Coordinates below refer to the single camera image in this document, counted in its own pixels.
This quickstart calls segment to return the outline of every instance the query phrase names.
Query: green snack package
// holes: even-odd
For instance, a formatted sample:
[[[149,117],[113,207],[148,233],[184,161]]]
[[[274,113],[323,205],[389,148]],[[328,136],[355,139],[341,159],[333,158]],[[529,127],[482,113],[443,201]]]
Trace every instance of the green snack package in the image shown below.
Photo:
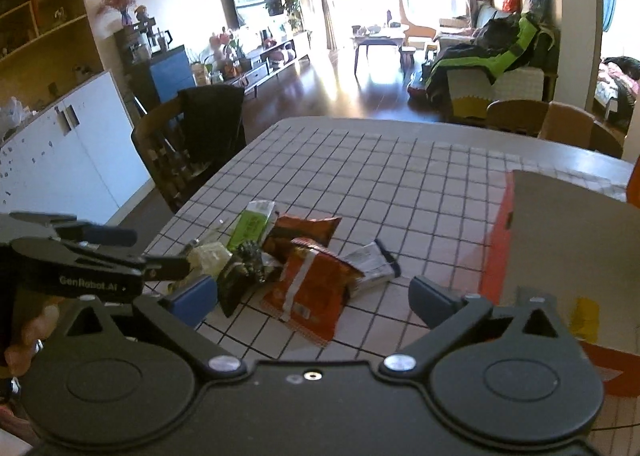
[[[238,225],[231,234],[226,248],[233,252],[244,241],[260,243],[262,234],[270,222],[275,210],[276,202],[270,200],[253,200],[240,213]]]
[[[251,240],[258,242],[268,221],[268,216],[264,214],[247,209],[243,210],[240,213],[240,220],[238,221],[236,230],[234,230],[229,243],[226,244],[226,248],[234,252],[238,248],[238,245],[244,241]]]

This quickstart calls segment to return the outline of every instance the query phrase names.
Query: cardboard box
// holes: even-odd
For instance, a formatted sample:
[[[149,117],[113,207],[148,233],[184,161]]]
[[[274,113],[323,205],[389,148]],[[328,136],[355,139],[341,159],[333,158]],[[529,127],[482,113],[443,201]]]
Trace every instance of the cardboard box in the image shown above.
[[[491,234],[480,293],[512,306],[536,289],[566,325],[579,297],[599,305],[581,341],[607,393],[640,396],[640,209],[537,173],[514,171]]]

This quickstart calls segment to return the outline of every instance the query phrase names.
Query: black snack bag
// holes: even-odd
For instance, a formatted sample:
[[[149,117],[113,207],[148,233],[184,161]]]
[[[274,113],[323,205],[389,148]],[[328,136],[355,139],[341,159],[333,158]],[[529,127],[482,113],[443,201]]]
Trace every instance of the black snack bag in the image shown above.
[[[240,243],[218,275],[218,302],[226,317],[233,315],[247,290],[264,282],[261,256],[260,248],[255,242]]]

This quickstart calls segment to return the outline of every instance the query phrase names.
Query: human hand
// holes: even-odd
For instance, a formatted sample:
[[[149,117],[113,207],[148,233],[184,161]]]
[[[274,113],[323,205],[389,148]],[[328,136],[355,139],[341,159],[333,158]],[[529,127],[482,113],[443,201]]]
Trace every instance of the human hand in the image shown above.
[[[36,342],[49,337],[56,328],[60,317],[58,303],[62,300],[61,297],[48,298],[41,314],[22,325],[20,343],[12,344],[4,350],[4,359],[13,376],[22,376],[27,372],[36,353]]]

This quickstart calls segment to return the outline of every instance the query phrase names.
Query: tv stand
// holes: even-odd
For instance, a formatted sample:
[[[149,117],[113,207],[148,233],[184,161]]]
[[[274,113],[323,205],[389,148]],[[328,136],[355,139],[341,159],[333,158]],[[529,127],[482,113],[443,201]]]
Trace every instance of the tv stand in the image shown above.
[[[270,52],[273,52],[273,50],[277,50],[282,45],[287,45],[287,43],[291,43],[291,48],[295,51],[296,58],[286,62],[284,66],[280,68],[274,68],[267,60],[267,56]],[[290,39],[282,40],[273,46],[269,46],[268,48],[259,46],[255,50],[245,54],[245,57],[254,63],[254,67],[247,72],[242,72],[238,77],[229,79],[225,82],[233,86],[243,87],[245,94],[253,90],[254,97],[257,97],[258,86],[267,82],[272,77],[277,77],[277,75],[288,66],[299,63],[300,59],[308,59],[309,51],[309,33],[306,30],[293,35]]]

